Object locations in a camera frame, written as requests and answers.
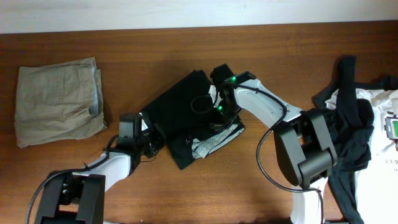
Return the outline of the black shorts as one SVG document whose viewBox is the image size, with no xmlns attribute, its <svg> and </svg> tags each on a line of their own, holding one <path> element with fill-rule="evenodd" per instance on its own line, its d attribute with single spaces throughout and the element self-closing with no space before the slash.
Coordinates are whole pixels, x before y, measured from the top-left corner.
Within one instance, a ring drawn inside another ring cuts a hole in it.
<svg viewBox="0 0 398 224">
<path fill-rule="evenodd" d="M 179 169 L 204 159 L 238 137 L 246 129 L 239 116 L 227 122 L 213 109 L 208 95 L 211 84 L 204 71 L 193 71 L 154 101 L 143 107 L 144 121 L 163 137 Z"/>
</svg>

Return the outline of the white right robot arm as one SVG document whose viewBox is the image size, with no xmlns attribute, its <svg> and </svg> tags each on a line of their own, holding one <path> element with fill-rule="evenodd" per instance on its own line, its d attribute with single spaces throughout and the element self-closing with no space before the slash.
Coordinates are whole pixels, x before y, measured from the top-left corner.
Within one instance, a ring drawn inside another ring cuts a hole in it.
<svg viewBox="0 0 398 224">
<path fill-rule="evenodd" d="M 214 68 L 210 79 L 218 112 L 230 118 L 246 110 L 268 128 L 257 145 L 256 162 L 271 184 L 292 193 L 290 222 L 325 223 L 323 191 L 338 156 L 322 112 L 295 107 L 265 88 L 251 72 L 235 75 L 226 64 Z M 270 134 L 288 187 L 277 183 L 262 166 L 261 148 Z"/>
</svg>

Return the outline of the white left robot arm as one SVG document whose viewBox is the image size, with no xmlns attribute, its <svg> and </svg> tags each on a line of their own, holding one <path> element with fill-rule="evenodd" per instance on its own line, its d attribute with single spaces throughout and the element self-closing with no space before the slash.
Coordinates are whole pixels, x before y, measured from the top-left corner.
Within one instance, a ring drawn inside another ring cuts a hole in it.
<svg viewBox="0 0 398 224">
<path fill-rule="evenodd" d="M 114 184 L 126 179 L 142 163 L 153 161 L 165 145 L 162 128 L 146 113 L 127 113 L 119 119 L 119 132 L 111 137 L 102 155 L 79 169 L 55 170 L 32 196 L 25 222 L 39 200 L 35 224 L 104 223 L 104 196 Z"/>
</svg>

